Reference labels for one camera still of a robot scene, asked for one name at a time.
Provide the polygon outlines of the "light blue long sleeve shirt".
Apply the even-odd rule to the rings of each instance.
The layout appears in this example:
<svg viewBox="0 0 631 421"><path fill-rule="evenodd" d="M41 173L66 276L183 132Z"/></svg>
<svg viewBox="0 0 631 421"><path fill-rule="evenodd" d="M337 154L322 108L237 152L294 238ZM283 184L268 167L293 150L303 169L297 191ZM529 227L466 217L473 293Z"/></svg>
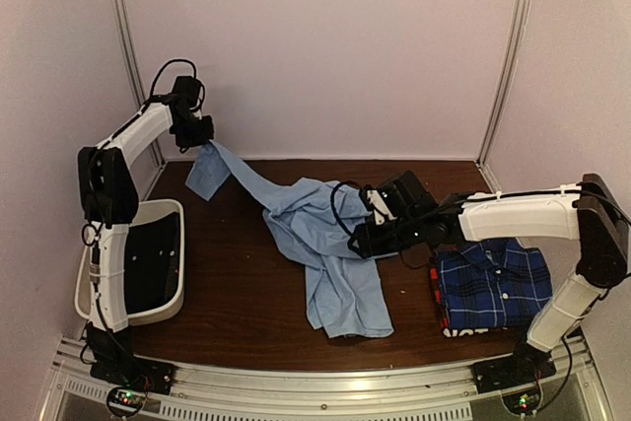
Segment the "light blue long sleeve shirt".
<svg viewBox="0 0 631 421"><path fill-rule="evenodd" d="M358 258L347 247L348 231L368 215L358 190L308 177L277 184L216 142L200 149L186 185L209 201L229 178L261 205L279 252L304 266L306 316L313 329L329 338L393 335L376 261Z"/></svg>

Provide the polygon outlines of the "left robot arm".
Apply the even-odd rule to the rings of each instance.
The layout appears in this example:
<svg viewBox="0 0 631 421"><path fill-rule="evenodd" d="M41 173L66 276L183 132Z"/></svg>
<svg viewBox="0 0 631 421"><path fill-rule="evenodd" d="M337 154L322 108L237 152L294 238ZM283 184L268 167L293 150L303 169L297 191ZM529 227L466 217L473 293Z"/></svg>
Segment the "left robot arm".
<svg viewBox="0 0 631 421"><path fill-rule="evenodd" d="M115 348L102 361L122 386L135 384L142 366L117 336L129 326L124 303L124 249L140 200L129 167L165 132L182 152L214 138L213 120L201 113L205 88L194 76L178 76L172 90L152 95L115 132L77 157L79 192L86 224L84 246L91 250L92 284L88 340L102 338Z"/></svg>

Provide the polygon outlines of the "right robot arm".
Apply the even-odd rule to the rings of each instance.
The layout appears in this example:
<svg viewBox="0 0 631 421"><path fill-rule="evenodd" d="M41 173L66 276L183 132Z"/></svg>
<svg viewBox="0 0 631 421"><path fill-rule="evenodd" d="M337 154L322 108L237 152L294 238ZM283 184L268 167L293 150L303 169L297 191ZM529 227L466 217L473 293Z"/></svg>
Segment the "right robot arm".
<svg viewBox="0 0 631 421"><path fill-rule="evenodd" d="M526 346L506 361L512 382L527 382L543 355L587 315L594 303L630 275L630 219L599 175L532 191L454 193L437 202L416 175L406 172L359 192L370 214L348 231L348 247L363 258L416 245L438 247L508 238L577 241L580 258L550 302L533 318Z"/></svg>

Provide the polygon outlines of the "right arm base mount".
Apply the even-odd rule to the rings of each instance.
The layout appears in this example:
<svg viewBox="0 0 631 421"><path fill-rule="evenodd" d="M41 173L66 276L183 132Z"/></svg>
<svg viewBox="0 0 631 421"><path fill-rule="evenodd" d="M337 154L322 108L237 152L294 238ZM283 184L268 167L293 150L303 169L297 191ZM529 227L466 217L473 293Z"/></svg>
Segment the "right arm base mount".
<svg viewBox="0 0 631 421"><path fill-rule="evenodd" d="M542 406L541 381L556 374L549 352L519 342L512 354L476 362L471 368L479 394L499 391L512 415L534 415Z"/></svg>

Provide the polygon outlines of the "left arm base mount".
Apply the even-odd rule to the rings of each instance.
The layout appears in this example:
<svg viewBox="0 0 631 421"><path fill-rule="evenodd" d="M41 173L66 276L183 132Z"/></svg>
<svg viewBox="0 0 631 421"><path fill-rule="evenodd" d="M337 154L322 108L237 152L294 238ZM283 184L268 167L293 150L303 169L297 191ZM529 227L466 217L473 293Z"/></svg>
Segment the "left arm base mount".
<svg viewBox="0 0 631 421"><path fill-rule="evenodd" d="M150 394L169 395L175 379L175 365L128 354L113 358L95 353L92 378L112 385L105 395L105 407L115 418L138 415Z"/></svg>

